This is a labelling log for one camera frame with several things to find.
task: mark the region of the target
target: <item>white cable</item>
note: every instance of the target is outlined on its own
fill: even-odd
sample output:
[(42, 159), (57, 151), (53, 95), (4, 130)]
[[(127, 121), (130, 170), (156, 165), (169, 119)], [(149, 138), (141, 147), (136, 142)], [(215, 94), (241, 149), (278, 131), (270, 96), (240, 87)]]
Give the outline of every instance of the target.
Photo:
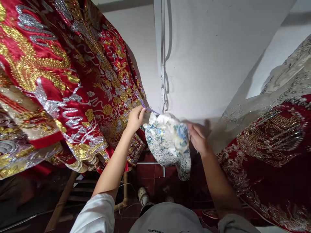
[(165, 0), (161, 0), (161, 89), (162, 89), (162, 114), (168, 110), (165, 70)]
[(158, 64), (158, 74), (161, 79), (162, 114), (168, 110), (167, 75), (165, 68), (165, 0), (154, 0), (155, 40)]

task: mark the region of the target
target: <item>white sandal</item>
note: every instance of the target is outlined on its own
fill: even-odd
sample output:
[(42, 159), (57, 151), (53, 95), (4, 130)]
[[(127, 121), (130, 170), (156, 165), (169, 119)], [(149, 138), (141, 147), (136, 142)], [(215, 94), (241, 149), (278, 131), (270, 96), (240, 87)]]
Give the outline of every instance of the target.
[(147, 194), (145, 187), (140, 187), (137, 194), (138, 194), (138, 200), (139, 200), (140, 204), (143, 206), (143, 203), (142, 203), (143, 198), (148, 197), (148, 194)]
[(167, 196), (167, 197), (165, 198), (165, 202), (175, 203), (174, 198), (172, 198), (171, 196)]

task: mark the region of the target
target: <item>red satin fabric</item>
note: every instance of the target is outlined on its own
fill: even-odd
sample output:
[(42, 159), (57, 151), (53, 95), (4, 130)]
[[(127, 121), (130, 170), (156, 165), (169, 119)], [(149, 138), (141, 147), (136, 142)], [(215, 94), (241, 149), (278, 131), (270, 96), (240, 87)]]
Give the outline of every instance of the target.
[(217, 155), (239, 197), (290, 232), (311, 231), (311, 94), (302, 98), (273, 108)]
[[(62, 162), (78, 172), (86, 166), (101, 172), (128, 113), (144, 97), (125, 42), (90, 0), (1, 4), (0, 62), (6, 75), (54, 118), (73, 154)], [(46, 147), (60, 135), (31, 143)], [(139, 129), (131, 142), (129, 166), (144, 148)]]

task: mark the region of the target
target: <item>white wall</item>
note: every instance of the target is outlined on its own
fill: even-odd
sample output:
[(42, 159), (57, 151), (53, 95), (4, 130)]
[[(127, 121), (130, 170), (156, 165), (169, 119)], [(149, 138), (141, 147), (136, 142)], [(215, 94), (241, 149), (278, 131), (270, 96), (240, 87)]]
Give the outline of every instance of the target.
[(213, 126), (294, 3), (171, 0), (169, 111)]
[(275, 33), (255, 70), (247, 77), (246, 82), (251, 79), (251, 86), (246, 98), (259, 95), (271, 70), (281, 65), (310, 34), (311, 1), (298, 0)]
[[(169, 112), (199, 123), (209, 119), (214, 125), (294, 3), (295, 0), (171, 0)], [(104, 15), (133, 51), (149, 105), (160, 111), (153, 6)], [(168, 51), (168, 18), (166, 27)]]

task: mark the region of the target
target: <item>red tile floor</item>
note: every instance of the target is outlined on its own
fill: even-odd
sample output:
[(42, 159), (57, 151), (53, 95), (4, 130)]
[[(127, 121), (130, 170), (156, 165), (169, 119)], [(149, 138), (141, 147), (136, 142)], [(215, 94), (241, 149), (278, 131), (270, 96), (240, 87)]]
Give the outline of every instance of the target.
[[(152, 154), (142, 154), (140, 162), (156, 162)], [(182, 204), (199, 215), (202, 210), (213, 208), (213, 203), (209, 195), (205, 181), (204, 171), (200, 156), (192, 161), (191, 176), (189, 181), (181, 181), (178, 178), (175, 166), (165, 169), (163, 177), (163, 168), (159, 164), (138, 164), (129, 172), (129, 183), (133, 184), (134, 189), (144, 186), (152, 202), (163, 202), (167, 195), (174, 198), (176, 203)], [(141, 205), (138, 203), (137, 195), (132, 188), (128, 188), (129, 196), (132, 201), (129, 207), (116, 212), (115, 233), (127, 233), (138, 219)]]

